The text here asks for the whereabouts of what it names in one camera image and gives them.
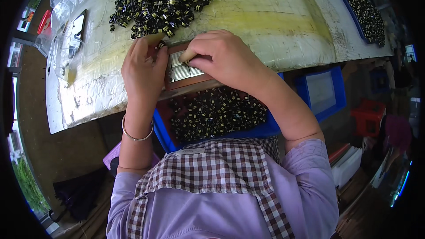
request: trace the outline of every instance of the blue plastic bin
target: blue plastic bin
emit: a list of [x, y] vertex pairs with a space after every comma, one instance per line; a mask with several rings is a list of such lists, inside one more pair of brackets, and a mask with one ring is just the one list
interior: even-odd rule
[[[307, 84], [307, 77], [309, 76], [321, 77], [319, 75], [324, 76], [323, 82], [332, 83], [333, 92], [332, 91], [327, 91], [327, 92], [334, 93], [335, 104], [333, 104], [331, 107], [324, 109], [318, 113], [314, 113], [314, 110], [311, 107], [311, 104], [312, 104], [311, 101], [312, 101], [312, 98], [316, 99], [315, 97], [316, 94], [310, 94], [313, 92], [309, 91], [308, 84]], [[343, 109], [347, 105], [343, 75], [341, 73], [341, 68], [339, 66], [336, 66], [332, 69], [325, 70], [322, 72], [311, 73], [303, 77], [298, 77], [294, 80], [294, 83], [295, 83], [295, 86], [297, 87], [298, 95], [304, 100], [304, 102], [313, 111], [319, 123], [325, 120], [326, 118], [328, 118], [329, 116], [333, 115], [334, 113], [338, 112], [339, 110]], [[315, 85], [314, 87], [311, 87], [311, 89], [313, 88], [317, 89], [318, 87], [321, 87], [321, 86]]]
[[[278, 73], [278, 75], [283, 79], [284, 74], [283, 72]], [[161, 143], [162, 147], [164, 148], [165, 152], [170, 153], [173, 151], [178, 151], [181, 148], [183, 148], [185, 145], [188, 145], [189, 143], [179, 143], [175, 144], [173, 140], [171, 139], [169, 135], [169, 131], [166, 128], [166, 125], [164, 124], [161, 115], [159, 114], [159, 111], [155, 109], [155, 112], [153, 114], [153, 123], [155, 131], [155, 134]], [[216, 138], [242, 138], [242, 137], [257, 137], [257, 138], [265, 138], [270, 136], [275, 136], [280, 133], [279, 125], [276, 123], [276, 121], [273, 118], [273, 115], [270, 113], [270, 111], [267, 111], [267, 119], [264, 123], [261, 123], [254, 127], [251, 130], [247, 131], [235, 131], [231, 132], [229, 134], [226, 134], [221, 137]]]

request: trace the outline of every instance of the right hand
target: right hand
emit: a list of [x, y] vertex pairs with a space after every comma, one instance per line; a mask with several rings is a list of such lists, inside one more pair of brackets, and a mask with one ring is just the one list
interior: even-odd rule
[[224, 85], [253, 95], [276, 75], [239, 37], [223, 29], [197, 35], [188, 49], [212, 57], [212, 60], [194, 58], [189, 66], [199, 68]]

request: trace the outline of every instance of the bracelet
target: bracelet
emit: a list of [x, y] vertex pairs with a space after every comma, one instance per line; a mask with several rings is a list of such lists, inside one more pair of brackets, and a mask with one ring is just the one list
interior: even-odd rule
[[151, 121], [152, 129], [151, 129], [151, 132], [149, 133], [149, 135], [147, 135], [147, 136], [146, 136], [146, 137], [144, 137], [144, 138], [137, 139], [137, 138], [134, 138], [134, 137], [130, 136], [129, 134], [127, 134], [127, 131], [125, 131], [125, 127], [124, 127], [124, 120], [125, 120], [125, 114], [124, 114], [124, 116], [122, 117], [122, 122], [121, 122], [121, 125], [122, 125], [122, 131], [124, 132], [124, 134], [125, 134], [127, 137], [129, 137], [129, 138], [130, 138], [130, 139], [132, 139], [133, 141], [144, 141], [144, 140], [146, 140], [148, 137], [150, 137], [150, 136], [152, 135], [152, 131], [153, 131], [153, 121]]

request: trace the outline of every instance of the plaid fabric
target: plaid fabric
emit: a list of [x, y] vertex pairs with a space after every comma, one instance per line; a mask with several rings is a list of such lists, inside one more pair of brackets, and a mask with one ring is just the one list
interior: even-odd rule
[[[203, 153], [180, 155], [187, 150]], [[266, 152], [279, 162], [277, 137], [210, 140], [168, 154], [137, 183], [128, 237], [142, 238], [147, 194], [171, 188], [194, 194], [252, 194], [257, 197], [272, 238], [294, 238], [271, 186]]]

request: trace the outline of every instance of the red stool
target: red stool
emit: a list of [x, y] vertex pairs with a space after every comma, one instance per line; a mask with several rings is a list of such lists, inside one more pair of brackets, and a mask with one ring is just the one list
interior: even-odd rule
[[351, 116], [356, 118], [356, 134], [363, 137], [377, 137], [385, 110], [385, 104], [362, 98], [360, 106], [351, 110]]

